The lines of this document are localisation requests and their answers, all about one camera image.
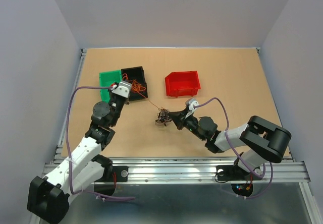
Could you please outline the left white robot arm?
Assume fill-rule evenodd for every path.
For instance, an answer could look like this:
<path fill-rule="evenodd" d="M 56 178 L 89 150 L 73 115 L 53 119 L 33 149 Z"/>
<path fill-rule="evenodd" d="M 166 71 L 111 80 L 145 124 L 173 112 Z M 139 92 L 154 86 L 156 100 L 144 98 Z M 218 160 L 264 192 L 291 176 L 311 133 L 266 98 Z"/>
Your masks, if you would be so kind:
<path fill-rule="evenodd" d="M 125 93 L 110 93 L 109 102 L 94 105 L 89 130 L 78 146 L 53 171 L 30 183 L 27 209 L 48 223 L 59 223 L 71 203 L 100 179 L 112 176 L 112 161 L 100 153 L 114 137 L 112 129 L 128 100 Z"/>

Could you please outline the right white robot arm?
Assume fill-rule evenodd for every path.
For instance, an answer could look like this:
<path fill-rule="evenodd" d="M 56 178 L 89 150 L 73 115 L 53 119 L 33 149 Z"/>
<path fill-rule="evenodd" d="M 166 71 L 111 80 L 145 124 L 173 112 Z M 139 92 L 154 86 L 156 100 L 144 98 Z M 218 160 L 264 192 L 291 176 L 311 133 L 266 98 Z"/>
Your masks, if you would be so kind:
<path fill-rule="evenodd" d="M 249 121 L 235 129 L 219 131 L 211 117 L 196 118 L 188 110 L 170 112 L 178 130 L 186 128 L 198 139 L 205 141 L 205 147 L 212 153 L 222 153 L 229 149 L 246 145 L 250 149 L 237 155 L 233 166 L 226 166 L 220 176 L 221 181 L 243 180 L 252 174 L 261 180 L 265 171 L 265 163 L 280 163 L 291 133 L 259 116 L 252 116 Z"/>

